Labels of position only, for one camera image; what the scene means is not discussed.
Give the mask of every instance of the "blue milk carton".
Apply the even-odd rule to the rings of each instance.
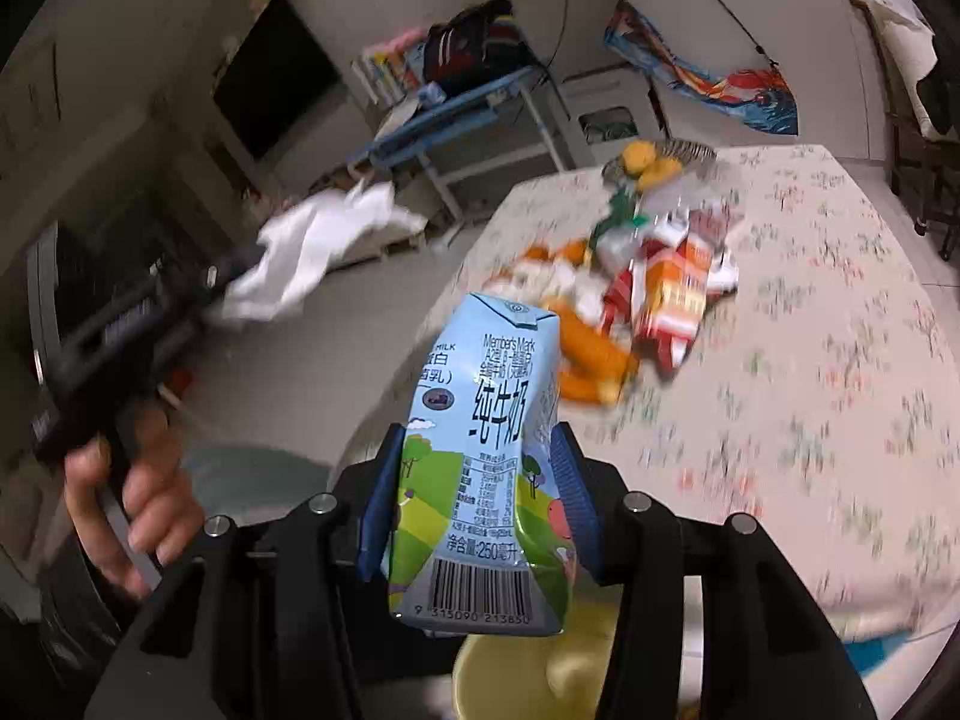
[[[563,629],[576,565],[550,469],[560,319],[472,293],[437,338],[397,486],[391,612],[428,630]]]

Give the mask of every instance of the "snack package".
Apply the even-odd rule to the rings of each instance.
[[[677,368],[696,338],[707,308],[713,248],[679,218],[656,223],[634,266],[632,325],[636,338],[656,341],[656,358]]]
[[[550,635],[576,557],[550,467],[560,321],[464,298],[416,389],[400,462],[389,604],[416,628]]]

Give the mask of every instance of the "blue gripper pad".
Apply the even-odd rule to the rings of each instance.
[[[356,571],[361,581],[371,581],[380,568],[387,539],[394,526],[394,507],[397,504],[397,474],[400,473],[400,454],[406,431],[395,426],[384,437],[376,459],[382,461],[380,474],[373,485],[373,494],[360,520],[360,546],[357,550]]]
[[[568,423],[555,425],[550,434],[550,466],[563,501],[566,523],[573,534],[577,560],[589,571],[590,576],[597,578],[602,573],[601,523],[587,485],[580,475],[579,462],[582,459],[580,447],[573,439]]]

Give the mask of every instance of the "finger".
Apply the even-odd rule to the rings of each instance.
[[[99,437],[64,459],[64,503],[83,550],[112,584],[123,586],[130,559],[107,524],[97,488],[109,476],[109,445]]]
[[[184,552],[186,545],[192,541],[202,525],[203,509],[200,508],[200,504],[191,502],[157,547],[157,560],[160,561],[160,565],[170,565],[174,562]]]
[[[179,471],[166,490],[155,495],[130,526],[130,546],[137,552],[152,552],[171,531],[176,521],[193,506],[190,482]]]
[[[138,410],[133,423],[133,435],[136,436],[136,442],[141,450],[149,449],[169,428],[170,420],[167,418],[167,413],[160,406],[152,403]]]
[[[148,595],[150,595],[151,589],[147,584],[147,581],[140,576],[140,572],[133,567],[127,570],[127,573],[123,576],[123,580],[117,583],[117,586],[121,587],[128,595],[133,596],[138,601],[142,601]]]
[[[182,454],[181,435],[170,428],[141,448],[123,485],[123,505],[131,518],[139,517],[147,503],[173,483]]]

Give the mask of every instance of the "books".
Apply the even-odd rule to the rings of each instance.
[[[426,29],[411,29],[388,43],[368,46],[350,69],[374,105],[391,108],[424,85]]]

